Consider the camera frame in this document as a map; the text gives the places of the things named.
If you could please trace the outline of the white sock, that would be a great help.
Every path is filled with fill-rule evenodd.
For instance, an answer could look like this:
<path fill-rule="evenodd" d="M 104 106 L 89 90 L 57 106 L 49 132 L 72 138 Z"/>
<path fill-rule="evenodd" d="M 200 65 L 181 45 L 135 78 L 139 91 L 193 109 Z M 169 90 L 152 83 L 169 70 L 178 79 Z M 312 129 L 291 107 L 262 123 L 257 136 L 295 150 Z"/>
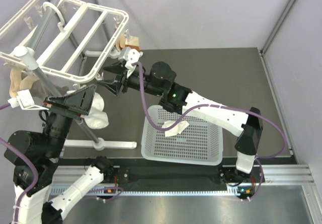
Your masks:
<path fill-rule="evenodd" d="M 90 129 L 103 129 L 109 125 L 108 115 L 104 112 L 104 107 L 104 99 L 100 94 L 95 93 L 89 115 L 84 118 Z"/>
<path fill-rule="evenodd" d="M 174 125 L 175 121 L 165 121 L 162 128 L 169 128 L 169 130 L 165 131 L 165 137 L 172 137 L 178 134 L 181 134 L 188 126 L 188 121 L 180 121 L 178 124 Z"/>

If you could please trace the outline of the white clip sock hanger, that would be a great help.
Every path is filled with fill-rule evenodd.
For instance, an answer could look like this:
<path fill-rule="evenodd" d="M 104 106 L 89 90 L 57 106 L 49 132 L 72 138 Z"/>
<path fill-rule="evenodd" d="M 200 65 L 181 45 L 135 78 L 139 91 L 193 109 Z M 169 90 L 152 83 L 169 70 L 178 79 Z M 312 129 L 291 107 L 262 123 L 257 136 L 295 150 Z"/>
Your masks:
<path fill-rule="evenodd" d="M 70 3 L 78 6 L 78 10 L 74 13 L 72 18 L 66 22 L 63 17 L 61 11 L 58 7 L 63 3 Z M 50 76 L 54 76 L 57 78 L 61 78 L 74 83 L 87 83 L 95 78 L 98 74 L 99 70 L 103 66 L 103 63 L 109 56 L 109 53 L 112 51 L 114 45 L 117 42 L 117 39 L 126 29 L 127 23 L 129 21 L 129 15 L 123 11 L 114 8 L 109 8 L 106 6 L 101 6 L 97 4 L 87 3 L 80 0 L 60 0 L 58 5 L 55 6 L 50 2 L 44 2 L 42 8 L 46 10 L 47 8 L 52 9 L 59 17 L 59 22 L 57 23 L 57 27 L 59 29 L 58 35 L 53 39 L 53 41 L 49 44 L 49 46 L 43 51 L 43 53 L 37 58 L 34 58 L 34 54 L 28 56 L 30 62 L 21 59 L 29 53 L 30 50 L 26 47 L 26 44 L 29 43 L 33 34 L 35 33 L 35 29 L 33 29 L 26 37 L 24 37 L 23 41 L 13 50 L 11 53 L 1 52 L 1 59 L 8 63 L 13 67 L 18 68 L 29 68 L 30 65 L 36 62 L 36 66 L 40 67 L 40 69 Z M 77 24 L 84 17 L 85 13 L 88 10 L 99 12 L 100 15 L 98 19 L 95 21 L 93 26 L 89 29 L 88 33 L 85 35 L 84 39 L 80 42 L 79 46 L 72 53 L 71 57 L 67 60 L 67 62 L 63 65 L 62 69 L 54 69 L 50 67 L 46 67 L 45 64 L 52 58 L 54 53 L 59 49 L 59 47 L 69 38 Z M 84 48 L 87 46 L 93 35 L 96 33 L 98 28 L 102 25 L 103 21 L 107 16 L 114 15 L 120 16 L 121 21 L 118 24 L 116 31 L 111 36 L 111 39 L 103 49 L 102 53 L 99 55 L 97 61 L 94 66 L 90 70 L 90 72 L 84 76 L 77 76 L 69 73 L 69 69 L 75 63 L 77 58 L 83 52 Z"/>

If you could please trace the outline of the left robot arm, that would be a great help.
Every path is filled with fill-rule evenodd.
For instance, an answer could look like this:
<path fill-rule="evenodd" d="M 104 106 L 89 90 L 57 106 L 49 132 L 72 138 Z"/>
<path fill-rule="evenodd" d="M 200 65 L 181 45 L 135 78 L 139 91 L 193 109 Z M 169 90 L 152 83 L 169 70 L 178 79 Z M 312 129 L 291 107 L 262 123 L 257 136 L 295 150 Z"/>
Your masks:
<path fill-rule="evenodd" d="M 42 132 L 19 130 L 8 141 L 4 157 L 14 166 L 16 200 L 12 223 L 62 223 L 70 210 L 97 184 L 115 176 L 113 164 L 98 156 L 61 197 L 47 200 L 53 175 L 71 124 L 87 116 L 96 92 L 95 85 L 71 94 L 46 97 L 39 108 Z"/>

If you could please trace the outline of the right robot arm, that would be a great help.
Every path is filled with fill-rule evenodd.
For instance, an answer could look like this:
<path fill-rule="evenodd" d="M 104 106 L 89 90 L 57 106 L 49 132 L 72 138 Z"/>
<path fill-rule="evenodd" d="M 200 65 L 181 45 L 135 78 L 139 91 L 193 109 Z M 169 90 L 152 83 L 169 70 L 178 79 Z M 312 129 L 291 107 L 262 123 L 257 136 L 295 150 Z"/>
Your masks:
<path fill-rule="evenodd" d="M 245 182 L 253 176 L 253 166 L 263 131 L 263 120 L 259 109 L 248 111 L 229 108 L 208 100 L 189 88 L 175 82 L 177 74 L 162 61 L 152 65 L 146 73 L 140 62 L 125 64 L 120 61 L 103 68 L 114 73 L 112 80 L 100 80 L 98 85 L 106 88 L 115 96 L 128 89 L 140 91 L 144 112 L 147 113 L 145 94 L 160 98 L 159 105 L 180 118 L 166 130 L 176 127 L 186 116 L 199 118 L 217 125 L 237 137 L 235 149 L 237 161 L 235 176 Z"/>

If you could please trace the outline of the white stand base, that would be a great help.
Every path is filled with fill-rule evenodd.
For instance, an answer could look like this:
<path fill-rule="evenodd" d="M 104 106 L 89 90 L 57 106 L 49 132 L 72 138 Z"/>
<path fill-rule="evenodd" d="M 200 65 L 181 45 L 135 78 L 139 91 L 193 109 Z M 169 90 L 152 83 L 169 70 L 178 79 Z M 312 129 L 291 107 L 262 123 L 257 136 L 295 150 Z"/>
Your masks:
<path fill-rule="evenodd" d="M 99 142 L 95 143 L 92 140 L 72 140 L 67 139 L 64 143 L 64 148 L 91 148 L 96 151 L 102 151 L 104 149 L 126 149 L 132 150 L 137 147 L 135 141 L 106 141 L 102 138 L 98 138 Z"/>

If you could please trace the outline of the beige sock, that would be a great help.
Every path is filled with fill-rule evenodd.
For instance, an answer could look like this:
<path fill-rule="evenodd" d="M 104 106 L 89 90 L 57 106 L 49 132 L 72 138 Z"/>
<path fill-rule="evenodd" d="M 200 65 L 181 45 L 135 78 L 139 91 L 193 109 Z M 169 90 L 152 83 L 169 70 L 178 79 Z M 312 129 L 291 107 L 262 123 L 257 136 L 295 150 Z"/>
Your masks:
<path fill-rule="evenodd" d="M 9 95 L 11 98 L 15 98 L 18 95 L 18 91 L 21 90 L 30 90 L 33 84 L 38 80 L 34 75 L 27 75 L 25 78 L 22 78 L 22 70 L 19 68 L 12 68 L 10 71 L 10 89 Z"/>

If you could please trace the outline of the grey metal stand pole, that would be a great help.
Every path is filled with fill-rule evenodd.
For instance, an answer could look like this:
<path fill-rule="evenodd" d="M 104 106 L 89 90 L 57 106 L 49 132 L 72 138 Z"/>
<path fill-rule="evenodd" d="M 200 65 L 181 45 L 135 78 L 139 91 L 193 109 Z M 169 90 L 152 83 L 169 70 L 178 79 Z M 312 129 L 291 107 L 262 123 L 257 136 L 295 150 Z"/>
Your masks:
<path fill-rule="evenodd" d="M 58 5 L 60 0 L 52 0 L 51 3 L 53 3 L 55 6 Z M 38 78 L 39 80 L 44 84 L 44 86 L 55 96 L 55 97 L 61 97 L 62 94 L 58 91 L 58 89 L 54 86 L 54 84 L 49 80 L 49 78 L 45 75 L 45 73 L 40 69 L 38 63 L 36 62 L 36 59 L 34 56 L 32 56 L 31 49 L 36 49 L 36 46 L 38 45 L 41 37 L 43 36 L 43 33 L 45 29 L 48 26 L 49 20 L 53 15 L 53 9 L 47 9 L 44 13 L 44 16 L 42 17 L 40 23 L 38 24 L 35 32 L 33 33 L 29 43 L 28 47 L 25 46 L 17 46 L 14 49 L 14 54 L 17 58 L 21 60 L 25 66 L 31 70 Z M 80 128 L 85 132 L 85 134 L 95 143 L 99 144 L 100 140 L 95 136 L 95 134 L 90 130 L 90 128 L 86 125 L 86 123 L 83 120 L 76 120 L 76 123 L 80 126 Z"/>

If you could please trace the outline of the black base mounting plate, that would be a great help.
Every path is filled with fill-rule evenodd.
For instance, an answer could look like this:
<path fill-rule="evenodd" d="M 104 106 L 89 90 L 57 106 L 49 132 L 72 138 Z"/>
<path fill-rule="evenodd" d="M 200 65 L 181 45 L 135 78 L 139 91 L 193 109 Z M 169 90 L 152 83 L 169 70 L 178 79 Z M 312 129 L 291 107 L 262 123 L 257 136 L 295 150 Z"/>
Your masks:
<path fill-rule="evenodd" d="M 150 161 L 144 158 L 111 158 L 114 172 L 104 184 L 117 184 L 132 192 L 220 191 L 235 180 L 232 158 L 218 166 Z"/>

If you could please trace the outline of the white perforated plastic basket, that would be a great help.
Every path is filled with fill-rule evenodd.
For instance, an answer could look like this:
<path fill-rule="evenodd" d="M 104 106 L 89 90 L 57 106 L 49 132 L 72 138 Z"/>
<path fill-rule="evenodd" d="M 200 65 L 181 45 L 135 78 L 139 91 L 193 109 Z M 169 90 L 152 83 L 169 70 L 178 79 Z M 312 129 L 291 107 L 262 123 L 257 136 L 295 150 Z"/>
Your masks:
<path fill-rule="evenodd" d="M 147 160 L 217 166 L 223 158 L 222 128 L 196 117 L 184 118 L 189 126 L 176 136 L 166 137 L 144 120 L 141 154 Z"/>

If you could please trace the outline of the aluminium frame profile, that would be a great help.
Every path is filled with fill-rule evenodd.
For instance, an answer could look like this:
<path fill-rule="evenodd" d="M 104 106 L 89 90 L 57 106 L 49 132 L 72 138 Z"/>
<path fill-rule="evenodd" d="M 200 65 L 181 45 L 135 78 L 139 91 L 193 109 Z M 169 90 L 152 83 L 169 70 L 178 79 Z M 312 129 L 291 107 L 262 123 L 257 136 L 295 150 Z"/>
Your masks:
<path fill-rule="evenodd" d="M 269 50 L 271 44 L 273 43 L 274 39 L 276 38 L 277 34 L 279 33 L 281 27 L 283 26 L 284 22 L 286 21 L 288 15 L 292 11 L 297 1 L 298 0 L 287 1 L 272 31 L 270 32 L 267 40 L 265 41 L 262 49 L 259 51 L 260 57 L 264 57 L 265 53 Z"/>

